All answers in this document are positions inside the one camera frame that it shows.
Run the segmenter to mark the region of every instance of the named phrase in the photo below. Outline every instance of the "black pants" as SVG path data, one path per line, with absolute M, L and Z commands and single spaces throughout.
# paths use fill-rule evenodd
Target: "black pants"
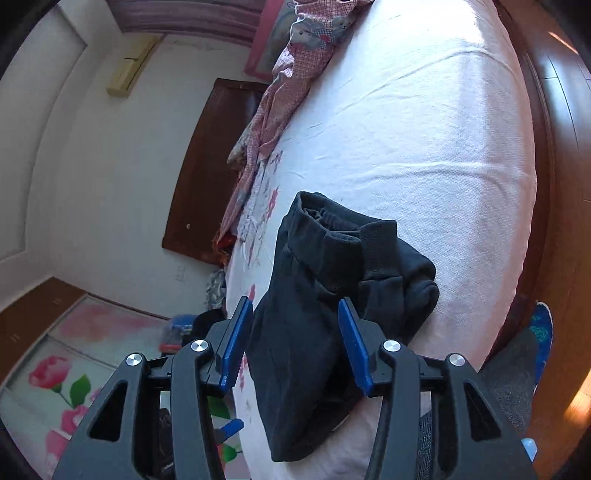
M 246 350 L 274 461 L 311 454 L 362 396 L 337 325 L 338 301 L 351 297 L 361 317 L 408 343 L 435 308 L 434 278 L 433 263 L 397 237 L 394 220 L 297 194 Z

